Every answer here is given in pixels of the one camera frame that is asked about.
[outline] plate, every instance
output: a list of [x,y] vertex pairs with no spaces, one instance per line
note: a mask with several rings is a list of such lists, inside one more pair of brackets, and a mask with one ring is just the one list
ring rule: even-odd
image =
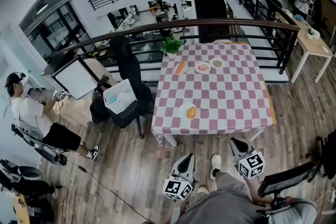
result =
[[187,117],[187,111],[190,109],[190,108],[196,108],[197,107],[194,105],[194,104],[191,104],[191,103],[184,103],[182,106],[179,107],[179,110],[177,112],[177,114],[179,115],[179,117],[182,119],[182,120],[192,120],[192,119],[189,119]]
[[325,46],[322,46],[322,50],[324,50],[325,53],[329,53],[329,50]]
[[[208,70],[206,70],[206,71],[199,70],[198,69],[199,66],[207,66]],[[195,70],[196,70],[196,72],[198,72],[200,74],[209,74],[210,70],[211,70],[211,65],[209,63],[207,63],[207,62],[196,62],[196,64],[195,64]]]
[[[222,65],[221,65],[220,67],[216,67],[216,66],[214,65],[214,61],[220,61],[220,62],[222,63]],[[225,61],[224,61],[223,59],[221,59],[221,58],[213,58],[213,59],[211,59],[211,61],[210,61],[210,66],[211,66],[212,68],[214,68],[214,69],[223,68],[224,65],[225,65]]]
[[179,64],[180,64],[180,63],[178,63],[178,64],[174,67],[174,69],[173,69],[173,74],[174,74],[174,75],[177,75],[177,76],[180,76],[180,75],[186,73],[186,71],[187,71],[187,69],[188,69],[188,63],[185,62],[185,66],[184,66],[184,69],[182,70],[181,74],[176,74],[176,70],[177,70],[177,67],[179,66]]

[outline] shoe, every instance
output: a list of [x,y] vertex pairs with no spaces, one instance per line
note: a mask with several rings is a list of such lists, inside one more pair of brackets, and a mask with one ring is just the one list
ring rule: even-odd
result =
[[58,196],[58,188],[55,188],[55,191],[54,191],[54,193],[52,194],[52,198],[53,198],[53,199],[57,199],[57,196]]
[[215,179],[214,175],[213,175],[213,171],[214,169],[221,169],[222,166],[222,157],[218,154],[214,155],[211,159],[211,164],[212,164],[212,169],[211,169],[211,173],[210,173],[210,178],[211,179]]
[[91,157],[89,157],[89,159],[94,161],[100,153],[100,145],[95,146],[93,149],[89,150],[89,152],[91,153]]
[[208,191],[208,189],[206,187],[201,186],[201,187],[198,188],[197,193],[209,194],[209,191]]
[[[84,142],[80,142],[80,145],[86,148],[86,144],[85,144]],[[84,156],[83,154],[79,154],[79,153],[78,153],[78,155],[79,155],[79,157],[81,157],[81,158],[85,158],[85,156]]]

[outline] ceiling light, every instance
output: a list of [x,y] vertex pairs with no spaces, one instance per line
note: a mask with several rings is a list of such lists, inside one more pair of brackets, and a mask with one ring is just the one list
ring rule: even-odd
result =
[[48,6],[48,4],[46,3],[40,3],[37,5],[37,13],[36,14],[39,14],[42,10],[44,10],[46,7]]

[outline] wooden desk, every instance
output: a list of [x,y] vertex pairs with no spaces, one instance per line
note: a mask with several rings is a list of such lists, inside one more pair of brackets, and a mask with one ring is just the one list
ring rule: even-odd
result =
[[[276,18],[283,23],[288,23],[279,13],[276,13]],[[290,80],[290,82],[291,83],[295,82],[296,78],[298,77],[299,73],[301,72],[301,69],[302,69],[303,65],[305,64],[305,62],[307,60],[308,55],[316,55],[316,56],[322,56],[322,57],[327,58],[327,60],[325,61],[324,65],[322,67],[322,69],[320,70],[319,74],[315,78],[314,82],[317,83],[320,80],[323,73],[325,72],[328,64],[330,63],[330,60],[333,57],[333,54],[330,51],[330,49],[328,48],[327,44],[322,40],[322,38],[309,39],[307,37],[308,28],[310,27],[310,25],[305,20],[300,22],[294,16],[293,16],[292,19],[297,24],[297,26],[300,27],[300,30],[298,32],[297,41],[299,42],[299,44],[301,45],[301,47],[303,48],[303,50],[305,52],[303,54],[303,57],[301,58],[299,66],[296,69],[296,71],[295,71],[292,79]],[[328,52],[325,52],[322,49],[322,47],[326,47]]]
[[16,198],[13,198],[13,207],[17,216],[17,223],[30,224],[26,200],[22,194],[20,194]]

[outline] staircase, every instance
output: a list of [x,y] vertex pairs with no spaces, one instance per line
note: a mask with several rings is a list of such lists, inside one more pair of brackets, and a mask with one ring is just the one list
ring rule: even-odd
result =
[[[227,18],[226,5],[224,0],[198,0],[200,17],[206,18]],[[229,35],[229,28],[223,26],[200,26],[201,35]],[[205,37],[202,43],[213,42],[218,38]]]

